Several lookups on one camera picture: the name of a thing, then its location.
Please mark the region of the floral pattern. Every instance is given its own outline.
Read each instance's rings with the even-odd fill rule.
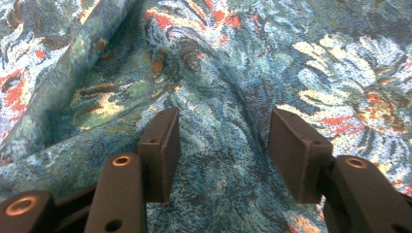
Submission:
[[[96,182],[172,106],[183,154],[150,231],[326,232],[322,205],[295,205],[267,156],[274,107],[412,195],[411,13],[409,0],[0,0],[0,200]]]

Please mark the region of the fabric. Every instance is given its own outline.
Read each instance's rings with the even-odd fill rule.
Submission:
[[[96,182],[172,106],[182,156],[151,232],[326,232],[268,157],[274,107],[412,195],[411,17],[408,0],[1,0],[0,200]]]

